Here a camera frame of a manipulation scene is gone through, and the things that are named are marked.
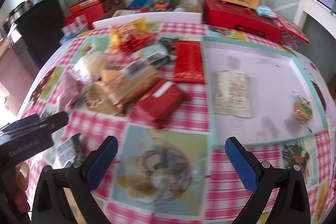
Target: screw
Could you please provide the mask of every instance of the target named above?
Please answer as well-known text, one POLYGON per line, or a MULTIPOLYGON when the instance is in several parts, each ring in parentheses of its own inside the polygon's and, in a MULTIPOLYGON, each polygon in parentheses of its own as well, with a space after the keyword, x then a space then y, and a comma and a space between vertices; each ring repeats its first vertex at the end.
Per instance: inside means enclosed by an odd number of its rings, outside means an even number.
POLYGON ((75 161, 75 162, 73 163, 73 167, 75 167, 75 168, 78 168, 78 167, 80 167, 80 166, 82 166, 82 162, 81 162, 80 160, 75 161))
POLYGON ((294 170, 295 171, 300 171, 301 170, 301 167, 298 166, 297 164, 293 166, 294 170))
POLYGON ((43 172, 48 172, 50 170, 50 165, 47 165, 43 168, 43 172))
POLYGON ((271 164, 268 162, 268 161, 263 161, 261 163, 261 166, 264 167, 264 168, 270 168, 271 167, 271 164))

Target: blue gripper pad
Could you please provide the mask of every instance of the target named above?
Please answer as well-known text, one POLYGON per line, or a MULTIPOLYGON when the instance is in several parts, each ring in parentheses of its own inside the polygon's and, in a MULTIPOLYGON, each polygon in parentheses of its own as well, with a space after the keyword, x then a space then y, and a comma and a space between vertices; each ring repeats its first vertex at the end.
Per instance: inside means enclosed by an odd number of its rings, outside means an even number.
POLYGON ((118 141, 115 137, 108 136, 102 145, 94 152, 99 153, 96 160, 86 172, 86 189, 97 189, 103 176, 118 152, 118 141))
POLYGON ((242 151, 239 150, 238 147, 234 144, 231 138, 228 138, 225 142, 225 153, 233 165, 233 168, 238 174, 245 189, 254 193, 258 187, 258 174, 244 157, 242 151))

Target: white board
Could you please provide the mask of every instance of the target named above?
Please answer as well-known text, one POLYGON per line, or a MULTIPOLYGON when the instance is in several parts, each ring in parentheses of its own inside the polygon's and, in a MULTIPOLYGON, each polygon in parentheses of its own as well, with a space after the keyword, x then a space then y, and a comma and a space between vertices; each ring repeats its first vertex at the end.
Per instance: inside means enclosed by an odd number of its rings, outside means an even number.
POLYGON ((308 129, 293 115, 295 93, 311 102, 313 119, 308 122, 311 130, 315 133, 323 130, 313 95, 291 58, 220 42, 204 42, 204 53, 212 97, 217 89, 216 71, 241 71, 248 75, 252 118, 213 114, 218 145, 224 145, 231 136, 249 145, 310 135, 308 129))

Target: red box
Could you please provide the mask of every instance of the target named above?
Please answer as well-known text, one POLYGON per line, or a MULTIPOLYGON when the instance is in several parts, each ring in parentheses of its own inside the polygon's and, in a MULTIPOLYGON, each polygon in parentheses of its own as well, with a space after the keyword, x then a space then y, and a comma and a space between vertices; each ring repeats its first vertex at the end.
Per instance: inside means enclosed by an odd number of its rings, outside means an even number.
POLYGON ((85 15, 88 25, 90 29, 92 29, 92 23, 97 21, 100 17, 102 17, 106 12, 110 11, 120 3, 122 3, 123 0, 105 0, 102 3, 96 4, 94 6, 85 8, 81 11, 78 11, 68 17, 66 17, 63 21, 64 24, 68 24, 71 20, 74 18, 85 15))
POLYGON ((272 19, 240 5, 204 0, 204 19, 208 25, 250 33, 281 45, 283 31, 272 19))
POLYGON ((83 0, 75 5, 72 5, 68 8, 68 12, 72 15, 75 12, 79 12, 85 8, 89 8, 91 6, 97 5, 99 3, 103 3, 105 0, 83 0))

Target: red wrapped package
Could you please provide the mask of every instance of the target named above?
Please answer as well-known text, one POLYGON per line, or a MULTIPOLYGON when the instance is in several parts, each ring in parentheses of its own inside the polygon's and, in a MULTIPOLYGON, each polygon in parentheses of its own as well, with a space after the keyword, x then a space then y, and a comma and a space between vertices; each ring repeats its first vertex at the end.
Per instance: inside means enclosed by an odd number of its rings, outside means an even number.
POLYGON ((121 43, 121 48, 129 53, 136 52, 147 46, 152 35, 149 33, 130 33, 127 38, 121 43))
POLYGON ((177 41, 174 78, 175 82, 205 83, 200 43, 177 41))
POLYGON ((134 106, 141 117, 153 127, 162 129, 166 120, 190 96, 180 90, 172 81, 160 80, 134 106))

